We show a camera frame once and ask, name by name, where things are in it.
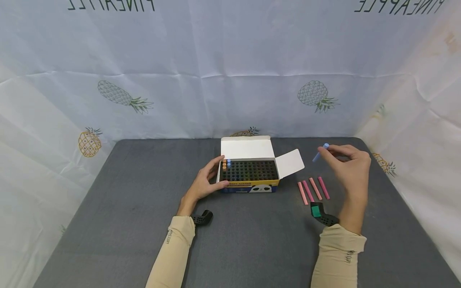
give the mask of green gripper pad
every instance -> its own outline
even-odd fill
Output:
[[[311,211],[314,217],[322,217],[322,214],[320,214],[320,210],[318,206],[312,206]]]

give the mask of person's right hand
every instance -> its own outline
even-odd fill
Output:
[[[322,158],[330,165],[336,177],[346,189],[349,196],[365,197],[368,196],[368,174],[370,170],[370,155],[355,148],[352,145],[330,145],[328,149],[319,147],[318,151]],[[346,161],[336,157],[346,156]]]

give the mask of pink chalk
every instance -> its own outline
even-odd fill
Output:
[[[322,177],[319,177],[319,182],[320,182],[320,186],[322,187],[323,194],[325,194],[325,197],[327,199],[330,199],[330,195],[328,194],[328,191],[326,190],[325,183],[323,183]]]
[[[307,195],[309,196],[309,200],[311,200],[311,202],[314,202],[314,197],[312,197],[311,191],[309,190],[309,186],[307,186],[306,180],[303,180],[302,184],[304,185]]]
[[[302,200],[304,201],[304,205],[309,205],[307,203],[307,199],[306,199],[306,195],[304,194],[304,190],[302,189],[301,182],[298,182],[298,187],[299,187],[299,192],[301,192],[301,197],[302,197]]]
[[[320,195],[320,192],[317,189],[317,185],[315,185],[314,179],[311,177],[311,178],[309,178],[309,181],[311,182],[312,187],[314,188],[314,191],[317,194],[317,197],[319,198],[319,200],[322,200],[322,195]]]

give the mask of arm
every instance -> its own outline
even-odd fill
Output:
[[[312,275],[311,288],[356,288],[357,255],[363,252],[366,238],[361,236],[368,200],[368,172],[371,159],[367,152],[345,145],[330,145],[319,152],[334,170],[346,190],[339,224],[327,227],[320,235],[319,258]],[[335,156],[346,156],[343,162]]]
[[[186,270],[189,248],[195,236],[194,221],[190,217],[197,201],[227,185],[228,181],[210,184],[217,173],[217,165],[224,156],[211,160],[200,169],[187,193],[181,199],[176,216],[171,220],[165,241],[150,272],[146,288],[180,288]]]

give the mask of beige arm sleeve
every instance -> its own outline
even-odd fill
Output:
[[[175,216],[155,260],[146,288],[180,288],[186,270],[187,257],[195,224],[191,217]]]
[[[365,237],[339,224],[325,228],[311,288],[357,288],[357,254],[363,252],[365,242]]]

